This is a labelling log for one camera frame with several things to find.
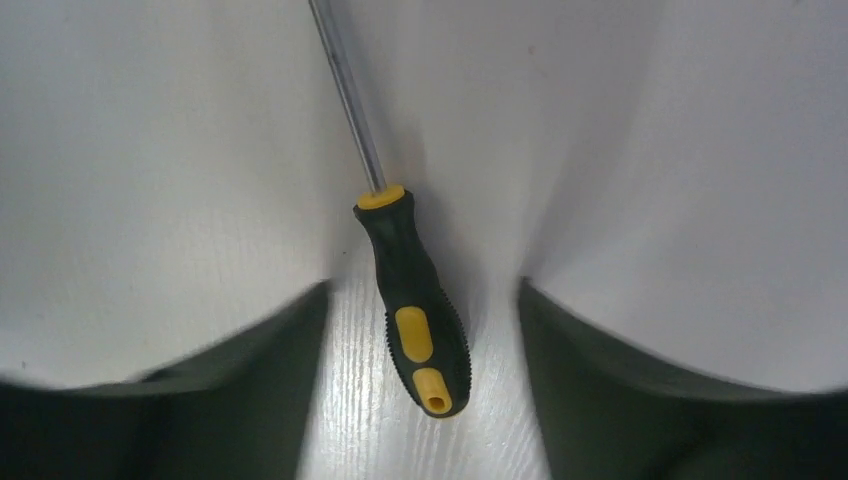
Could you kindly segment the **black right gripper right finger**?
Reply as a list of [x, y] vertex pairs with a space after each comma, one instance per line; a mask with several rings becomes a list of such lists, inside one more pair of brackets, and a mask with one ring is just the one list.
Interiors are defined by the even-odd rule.
[[555, 479], [843, 479], [847, 392], [780, 392], [673, 364], [517, 289]]

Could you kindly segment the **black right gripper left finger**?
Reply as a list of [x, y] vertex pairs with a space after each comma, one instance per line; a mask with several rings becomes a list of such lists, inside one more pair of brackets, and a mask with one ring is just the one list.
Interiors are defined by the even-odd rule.
[[330, 285], [129, 382], [1, 384], [5, 479], [293, 479]]

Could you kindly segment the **black and yellow screwdriver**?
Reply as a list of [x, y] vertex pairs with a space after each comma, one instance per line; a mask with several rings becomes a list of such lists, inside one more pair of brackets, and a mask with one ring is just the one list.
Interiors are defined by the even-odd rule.
[[463, 323], [418, 233], [413, 193], [384, 178], [330, 4], [309, 6], [369, 187], [353, 213], [371, 244], [390, 358], [428, 416], [455, 416], [468, 404], [472, 385]]

